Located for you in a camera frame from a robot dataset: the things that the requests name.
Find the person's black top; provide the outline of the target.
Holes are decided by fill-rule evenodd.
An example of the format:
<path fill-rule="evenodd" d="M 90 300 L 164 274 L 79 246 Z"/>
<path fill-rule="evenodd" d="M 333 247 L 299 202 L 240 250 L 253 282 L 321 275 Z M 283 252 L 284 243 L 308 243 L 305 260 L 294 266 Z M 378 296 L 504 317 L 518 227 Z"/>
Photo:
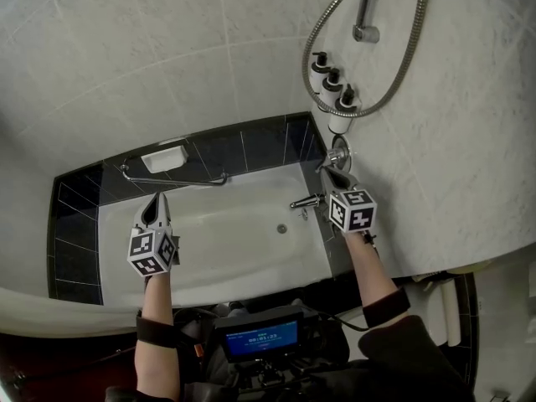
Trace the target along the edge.
<path fill-rule="evenodd" d="M 418 316 L 368 331 L 358 347 L 363 359 L 314 374 L 291 402 L 476 402 Z"/>

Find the person's left forearm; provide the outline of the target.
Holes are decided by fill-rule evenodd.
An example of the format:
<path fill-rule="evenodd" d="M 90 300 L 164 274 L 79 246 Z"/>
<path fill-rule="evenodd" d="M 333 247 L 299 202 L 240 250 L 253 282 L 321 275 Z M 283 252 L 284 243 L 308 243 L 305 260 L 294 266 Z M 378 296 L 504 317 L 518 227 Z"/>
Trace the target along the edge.
<path fill-rule="evenodd" d="M 170 275 L 152 277 L 144 295 L 142 318 L 173 325 L 173 309 Z M 165 348 L 138 341 L 135 350 L 137 390 L 155 398 L 180 399 L 180 375 L 178 353 L 175 348 Z"/>

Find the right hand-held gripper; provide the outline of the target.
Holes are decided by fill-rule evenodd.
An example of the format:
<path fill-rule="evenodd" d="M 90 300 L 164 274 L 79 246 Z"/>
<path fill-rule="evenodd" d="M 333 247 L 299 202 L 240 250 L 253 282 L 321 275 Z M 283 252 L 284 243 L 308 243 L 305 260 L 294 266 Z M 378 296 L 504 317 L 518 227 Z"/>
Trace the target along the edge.
<path fill-rule="evenodd" d="M 377 203 L 350 173 L 334 166 L 320 170 L 322 190 L 328 199 L 329 221 L 344 234 L 371 230 L 377 216 Z"/>

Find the white bathtub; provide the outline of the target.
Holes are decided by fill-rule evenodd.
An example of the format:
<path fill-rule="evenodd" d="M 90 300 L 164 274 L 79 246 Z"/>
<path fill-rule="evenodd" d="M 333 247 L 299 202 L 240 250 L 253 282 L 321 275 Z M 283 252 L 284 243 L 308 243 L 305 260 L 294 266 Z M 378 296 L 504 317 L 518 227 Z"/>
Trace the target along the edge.
<path fill-rule="evenodd" d="M 223 187 L 168 191 L 180 238 L 173 305 L 245 300 L 331 277 L 315 214 L 289 206 L 308 194 L 297 163 L 235 176 Z M 287 232 L 278 233 L 278 224 Z"/>

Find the chrome shower slide rail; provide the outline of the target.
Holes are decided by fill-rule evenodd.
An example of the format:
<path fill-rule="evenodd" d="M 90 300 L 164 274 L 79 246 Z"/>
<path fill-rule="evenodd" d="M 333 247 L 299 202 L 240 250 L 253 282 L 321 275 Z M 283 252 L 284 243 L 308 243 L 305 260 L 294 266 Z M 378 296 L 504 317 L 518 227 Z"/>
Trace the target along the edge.
<path fill-rule="evenodd" d="M 355 24 L 353 25 L 353 39 L 358 43 L 376 44 L 379 41 L 379 30 L 367 25 L 367 12 L 371 0 L 360 0 Z"/>

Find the white soap dish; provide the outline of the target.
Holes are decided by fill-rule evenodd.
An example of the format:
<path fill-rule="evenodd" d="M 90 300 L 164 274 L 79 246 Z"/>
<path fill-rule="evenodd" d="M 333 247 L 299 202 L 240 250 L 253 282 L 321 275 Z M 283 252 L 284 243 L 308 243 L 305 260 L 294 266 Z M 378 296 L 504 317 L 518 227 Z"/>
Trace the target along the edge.
<path fill-rule="evenodd" d="M 142 156 L 142 161 L 151 174 L 180 168 L 188 161 L 184 146 L 171 147 Z"/>

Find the chrome mixer valve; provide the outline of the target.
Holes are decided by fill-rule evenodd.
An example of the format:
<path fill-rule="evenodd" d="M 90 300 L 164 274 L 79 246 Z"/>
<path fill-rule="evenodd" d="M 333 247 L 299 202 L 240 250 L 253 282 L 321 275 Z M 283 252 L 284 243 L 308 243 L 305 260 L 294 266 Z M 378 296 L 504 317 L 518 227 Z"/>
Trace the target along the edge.
<path fill-rule="evenodd" d="M 324 159 L 317 165 L 315 172 L 320 171 L 325 167 L 335 167 L 338 170 L 349 173 L 352 166 L 351 151 L 346 139 L 339 134 L 336 134 L 332 140 L 332 147 L 327 150 Z"/>

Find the chrome grab bar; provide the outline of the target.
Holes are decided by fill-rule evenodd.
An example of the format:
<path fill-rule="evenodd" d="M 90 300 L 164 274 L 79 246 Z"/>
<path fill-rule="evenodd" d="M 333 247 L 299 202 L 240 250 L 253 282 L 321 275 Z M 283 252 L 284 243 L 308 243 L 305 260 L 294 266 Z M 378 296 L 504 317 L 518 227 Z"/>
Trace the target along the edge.
<path fill-rule="evenodd" d="M 119 167 L 123 178 L 131 183 L 150 183 L 158 185 L 177 185 L 177 186 L 224 186 L 229 181 L 229 174 L 222 173 L 219 180 L 208 181 L 208 182 L 198 182 L 198 181 L 183 181 L 183 180 L 173 180 L 173 179 L 157 179 L 157 178 L 135 178 L 128 174 L 129 166 L 123 163 Z"/>

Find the person's right forearm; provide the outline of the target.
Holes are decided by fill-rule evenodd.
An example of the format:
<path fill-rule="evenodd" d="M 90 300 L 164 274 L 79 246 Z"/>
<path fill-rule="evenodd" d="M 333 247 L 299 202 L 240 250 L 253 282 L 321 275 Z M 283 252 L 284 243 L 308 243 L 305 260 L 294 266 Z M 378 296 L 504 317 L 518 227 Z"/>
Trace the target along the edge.
<path fill-rule="evenodd" d="M 398 288 L 386 274 L 372 245 L 366 243 L 359 233 L 346 234 L 344 239 L 352 258 L 363 307 L 370 307 L 396 293 Z"/>

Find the black recorder with blue screen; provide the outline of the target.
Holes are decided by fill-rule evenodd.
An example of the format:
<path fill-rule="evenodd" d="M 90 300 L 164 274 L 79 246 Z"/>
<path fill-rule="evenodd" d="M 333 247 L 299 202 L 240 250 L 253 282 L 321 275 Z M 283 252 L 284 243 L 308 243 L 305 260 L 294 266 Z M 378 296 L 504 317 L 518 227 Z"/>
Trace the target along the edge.
<path fill-rule="evenodd" d="M 310 307 L 288 305 L 215 321 L 214 336 L 239 394 L 291 388 L 349 360 L 342 324 Z"/>

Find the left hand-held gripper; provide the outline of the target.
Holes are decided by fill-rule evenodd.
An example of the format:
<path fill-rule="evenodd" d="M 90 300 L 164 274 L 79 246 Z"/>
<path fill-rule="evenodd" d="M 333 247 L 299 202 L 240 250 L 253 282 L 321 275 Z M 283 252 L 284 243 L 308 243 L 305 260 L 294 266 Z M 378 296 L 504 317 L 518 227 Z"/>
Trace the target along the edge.
<path fill-rule="evenodd" d="M 136 211 L 127 261 L 141 277 L 168 273 L 179 265 L 179 237 L 173 235 L 168 199 L 164 193 L 146 198 Z"/>

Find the chrome tub spout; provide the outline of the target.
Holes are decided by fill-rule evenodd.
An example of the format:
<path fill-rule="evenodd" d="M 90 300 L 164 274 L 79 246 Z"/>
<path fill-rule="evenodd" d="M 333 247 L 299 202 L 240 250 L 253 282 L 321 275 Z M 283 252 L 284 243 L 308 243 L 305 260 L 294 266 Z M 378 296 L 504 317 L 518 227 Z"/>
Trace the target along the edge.
<path fill-rule="evenodd" d="M 291 209 L 301 209 L 305 207 L 318 207 L 325 201 L 325 195 L 321 193 L 315 193 L 306 198 L 294 201 L 290 203 Z"/>

